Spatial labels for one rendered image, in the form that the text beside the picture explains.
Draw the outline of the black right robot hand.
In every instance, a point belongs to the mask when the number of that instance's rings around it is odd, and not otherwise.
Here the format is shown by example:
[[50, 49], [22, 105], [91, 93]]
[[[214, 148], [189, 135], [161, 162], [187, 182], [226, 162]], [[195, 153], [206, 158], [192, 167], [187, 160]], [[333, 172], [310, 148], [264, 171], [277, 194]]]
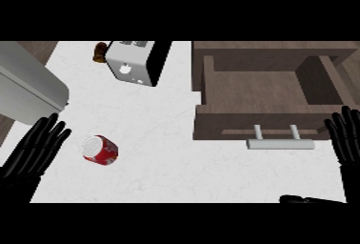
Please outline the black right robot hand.
[[360, 204], [360, 111], [342, 106], [324, 120], [333, 152], [341, 164], [345, 202]]

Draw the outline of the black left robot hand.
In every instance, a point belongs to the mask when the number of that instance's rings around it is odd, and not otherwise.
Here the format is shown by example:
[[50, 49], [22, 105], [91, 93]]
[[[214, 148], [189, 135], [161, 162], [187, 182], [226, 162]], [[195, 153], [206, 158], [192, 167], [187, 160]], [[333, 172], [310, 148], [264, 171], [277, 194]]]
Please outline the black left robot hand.
[[59, 115], [41, 117], [0, 167], [0, 205], [31, 202], [41, 177], [72, 130]]

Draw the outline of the red can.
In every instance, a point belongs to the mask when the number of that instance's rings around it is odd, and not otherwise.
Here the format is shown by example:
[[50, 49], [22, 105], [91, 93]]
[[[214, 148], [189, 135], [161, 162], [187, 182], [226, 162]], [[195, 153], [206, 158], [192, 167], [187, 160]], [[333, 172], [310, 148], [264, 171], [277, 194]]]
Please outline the red can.
[[118, 147], [106, 137], [93, 135], [84, 141], [81, 154], [85, 160], [106, 166], [118, 158]]

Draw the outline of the brown wooden drawer front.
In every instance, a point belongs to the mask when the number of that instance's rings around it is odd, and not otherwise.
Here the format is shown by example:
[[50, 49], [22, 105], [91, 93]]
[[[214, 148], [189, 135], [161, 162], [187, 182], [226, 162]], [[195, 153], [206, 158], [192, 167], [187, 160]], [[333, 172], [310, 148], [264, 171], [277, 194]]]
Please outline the brown wooden drawer front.
[[264, 139], [289, 139], [295, 125], [301, 138], [327, 140], [323, 120], [333, 112], [342, 112], [342, 105], [198, 105], [193, 139], [255, 139], [255, 125]]

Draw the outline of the brown wooden drawer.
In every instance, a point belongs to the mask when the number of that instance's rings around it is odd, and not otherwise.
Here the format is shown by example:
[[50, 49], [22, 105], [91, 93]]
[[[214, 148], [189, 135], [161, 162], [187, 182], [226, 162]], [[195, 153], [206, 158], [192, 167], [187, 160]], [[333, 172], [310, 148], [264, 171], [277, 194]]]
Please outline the brown wooden drawer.
[[193, 139], [255, 139], [255, 125], [264, 139], [289, 139], [295, 125], [301, 138], [327, 140], [323, 120], [333, 112], [342, 112], [342, 105], [198, 105]]
[[203, 56], [206, 103], [215, 105], [358, 105], [327, 56], [310, 56], [293, 71], [217, 71]]

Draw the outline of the grey appliance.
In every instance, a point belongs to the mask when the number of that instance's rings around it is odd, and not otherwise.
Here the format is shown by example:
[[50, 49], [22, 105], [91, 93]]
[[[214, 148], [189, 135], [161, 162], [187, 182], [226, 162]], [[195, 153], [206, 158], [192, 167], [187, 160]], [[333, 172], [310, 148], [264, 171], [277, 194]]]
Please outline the grey appliance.
[[41, 117], [65, 110], [69, 89], [16, 43], [0, 41], [0, 113], [34, 125]]

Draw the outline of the brown wooden cabinet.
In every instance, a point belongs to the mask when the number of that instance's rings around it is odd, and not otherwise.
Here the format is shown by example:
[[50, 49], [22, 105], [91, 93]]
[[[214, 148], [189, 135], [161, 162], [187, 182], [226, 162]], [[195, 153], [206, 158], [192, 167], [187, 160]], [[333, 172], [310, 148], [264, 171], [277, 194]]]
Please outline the brown wooden cabinet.
[[351, 41], [193, 41], [193, 91], [205, 55], [214, 57], [217, 71], [295, 71], [308, 57], [324, 56], [338, 67], [355, 50]]

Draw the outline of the brown bread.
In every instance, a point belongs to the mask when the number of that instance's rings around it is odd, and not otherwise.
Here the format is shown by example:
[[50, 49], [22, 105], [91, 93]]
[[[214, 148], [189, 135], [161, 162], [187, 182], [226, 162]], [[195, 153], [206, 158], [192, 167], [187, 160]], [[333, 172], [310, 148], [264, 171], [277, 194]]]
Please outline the brown bread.
[[99, 62], [99, 63], [105, 62], [105, 52], [106, 52], [106, 43], [100, 42], [94, 48], [94, 55], [93, 55], [94, 62]]

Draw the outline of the white toaster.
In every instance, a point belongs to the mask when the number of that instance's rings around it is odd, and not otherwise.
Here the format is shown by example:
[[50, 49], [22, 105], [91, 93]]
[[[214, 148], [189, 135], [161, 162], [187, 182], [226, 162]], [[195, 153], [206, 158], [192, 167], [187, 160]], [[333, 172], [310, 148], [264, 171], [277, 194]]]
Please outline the white toaster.
[[112, 41], [105, 61], [115, 78], [156, 87], [170, 47], [171, 41]]

